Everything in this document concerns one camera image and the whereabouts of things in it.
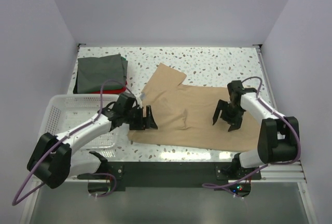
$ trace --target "basket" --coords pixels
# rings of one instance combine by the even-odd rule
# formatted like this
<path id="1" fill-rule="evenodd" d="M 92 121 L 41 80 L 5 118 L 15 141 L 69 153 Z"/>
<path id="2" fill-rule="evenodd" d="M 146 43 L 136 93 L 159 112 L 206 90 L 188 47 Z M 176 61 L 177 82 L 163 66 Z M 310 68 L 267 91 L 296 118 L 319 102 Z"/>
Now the basket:
<path id="1" fill-rule="evenodd" d="M 104 94 L 103 106 L 118 99 L 116 94 Z M 87 121 L 100 109 L 100 95 L 96 94 L 65 94 L 54 96 L 45 111 L 39 136 L 46 132 L 56 135 L 70 130 Z M 118 128 L 101 135 L 80 150 L 104 150 L 112 148 L 119 136 Z"/>

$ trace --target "tan shirt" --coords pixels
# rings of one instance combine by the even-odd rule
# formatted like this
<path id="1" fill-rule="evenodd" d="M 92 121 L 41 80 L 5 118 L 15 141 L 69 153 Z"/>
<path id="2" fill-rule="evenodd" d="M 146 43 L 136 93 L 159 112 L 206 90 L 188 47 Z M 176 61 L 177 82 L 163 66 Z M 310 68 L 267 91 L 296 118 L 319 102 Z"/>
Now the tan shirt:
<path id="1" fill-rule="evenodd" d="M 184 73 L 162 63 L 143 89 L 143 106 L 151 105 L 157 130 L 130 131 L 130 140 L 144 144 L 175 145 L 224 151 L 257 148 L 260 124 L 245 112 L 241 128 L 212 117 L 218 100 L 229 100 L 227 88 L 183 85 Z"/>

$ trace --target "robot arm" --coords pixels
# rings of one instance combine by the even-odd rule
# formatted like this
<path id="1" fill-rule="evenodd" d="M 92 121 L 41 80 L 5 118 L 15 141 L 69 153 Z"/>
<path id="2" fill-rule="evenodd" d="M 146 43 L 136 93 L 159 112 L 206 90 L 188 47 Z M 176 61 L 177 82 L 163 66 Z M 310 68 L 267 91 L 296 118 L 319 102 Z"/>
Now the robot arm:
<path id="1" fill-rule="evenodd" d="M 43 134 L 31 155 L 27 169 L 31 171 L 54 144 L 66 137 L 66 140 L 41 162 L 34 175 L 54 189 L 69 176 L 98 171 L 107 160 L 97 152 L 77 152 L 82 146 L 123 123 L 129 124 L 130 130 L 158 128 L 151 107 L 146 107 L 146 116 L 143 117 L 143 108 L 133 106 L 134 102 L 134 96 L 122 93 L 112 108 L 109 108 L 108 104 L 101 113 L 98 112 L 81 125 L 56 135 Z"/>
<path id="2" fill-rule="evenodd" d="M 296 139 L 279 116 L 288 121 L 299 135 L 297 119 L 285 117 L 283 114 L 273 111 L 273 108 L 263 99 L 258 100 L 256 89 L 244 88 L 240 80 L 229 83 L 227 89 L 230 102 L 219 100 L 213 116 L 213 124 L 216 123 L 220 111 L 222 111 L 220 118 L 230 124 L 228 131 L 241 127 L 245 111 L 248 111 L 261 124 L 257 149 L 236 154 L 228 173 L 233 173 L 240 167 L 252 168 L 267 163 L 294 160 L 298 149 Z"/>

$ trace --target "speckled tabletop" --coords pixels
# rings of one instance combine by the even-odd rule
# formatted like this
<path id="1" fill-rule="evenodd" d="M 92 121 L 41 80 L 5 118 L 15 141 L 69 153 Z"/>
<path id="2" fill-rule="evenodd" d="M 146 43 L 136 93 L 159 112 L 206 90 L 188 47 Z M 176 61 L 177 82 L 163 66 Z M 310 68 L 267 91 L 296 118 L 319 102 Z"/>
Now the speckled tabletop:
<path id="1" fill-rule="evenodd" d="M 199 47 L 81 47 L 78 58 L 102 57 L 120 53 L 128 60 L 128 88 L 138 97 L 162 62 L 187 75 L 185 85 L 225 87 L 235 79 L 259 76 L 263 79 L 261 97 L 270 102 L 255 48 Z M 77 62 L 68 94 L 73 93 Z M 252 80 L 246 86 L 258 87 Z M 178 146 L 146 145 L 128 140 L 126 129 L 119 130 L 115 146 L 101 152 L 109 161 L 230 161 L 234 152 Z"/>

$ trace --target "lavender wall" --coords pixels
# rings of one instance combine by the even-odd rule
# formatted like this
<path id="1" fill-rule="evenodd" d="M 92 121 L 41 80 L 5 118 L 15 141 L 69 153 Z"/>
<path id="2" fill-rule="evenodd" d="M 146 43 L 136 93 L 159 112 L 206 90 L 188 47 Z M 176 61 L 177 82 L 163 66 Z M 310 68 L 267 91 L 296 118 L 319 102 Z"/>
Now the lavender wall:
<path id="1" fill-rule="evenodd" d="M 0 0 L 0 223 L 18 223 L 11 206 L 27 175 L 49 99 L 63 93 L 75 42 L 54 0 Z"/>
<path id="2" fill-rule="evenodd" d="M 55 0 L 90 45 L 262 44 L 287 0 Z"/>
<path id="3" fill-rule="evenodd" d="M 279 110 L 300 122 L 301 160 L 320 223 L 332 220 L 331 41 L 331 0 L 289 0 L 262 50 Z"/>

